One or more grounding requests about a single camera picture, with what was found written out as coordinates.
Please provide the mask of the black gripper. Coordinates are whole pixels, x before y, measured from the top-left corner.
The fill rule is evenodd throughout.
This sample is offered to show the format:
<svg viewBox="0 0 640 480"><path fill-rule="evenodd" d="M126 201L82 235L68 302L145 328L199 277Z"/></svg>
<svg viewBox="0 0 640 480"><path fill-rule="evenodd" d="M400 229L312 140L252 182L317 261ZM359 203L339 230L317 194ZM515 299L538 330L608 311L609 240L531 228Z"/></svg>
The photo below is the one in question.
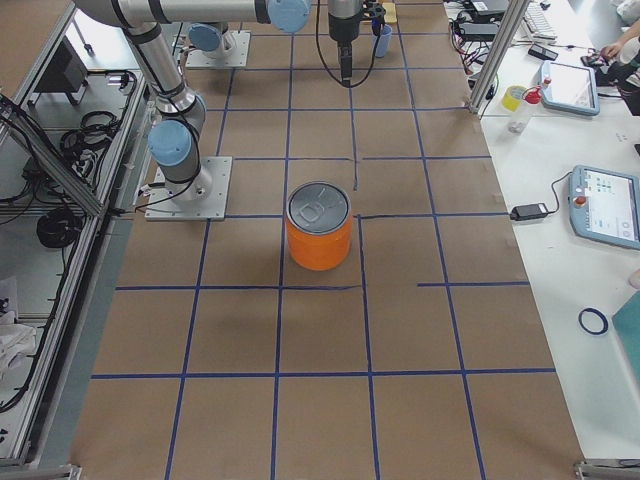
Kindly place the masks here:
<svg viewBox="0 0 640 480"><path fill-rule="evenodd" d="M328 0L329 35L337 42L342 81L352 78L352 45L359 35L361 2L358 0Z"/></svg>

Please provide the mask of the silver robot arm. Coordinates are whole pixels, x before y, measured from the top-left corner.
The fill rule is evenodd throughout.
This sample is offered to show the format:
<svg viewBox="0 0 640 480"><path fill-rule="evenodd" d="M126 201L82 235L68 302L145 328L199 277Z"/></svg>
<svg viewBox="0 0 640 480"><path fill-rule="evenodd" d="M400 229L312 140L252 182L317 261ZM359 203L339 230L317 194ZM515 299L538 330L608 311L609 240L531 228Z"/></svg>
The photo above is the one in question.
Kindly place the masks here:
<svg viewBox="0 0 640 480"><path fill-rule="evenodd" d="M309 1L77 1L91 19L122 30L145 80L155 94L160 122L148 136L150 153L165 180L169 201L195 203L211 195L211 175L203 171L199 136L206 113L162 37L176 22L271 24L293 34L307 23Z"/></svg>
<svg viewBox="0 0 640 480"><path fill-rule="evenodd" d="M209 56L229 55L236 46L226 22L192 23L188 38L196 49Z"/></svg>

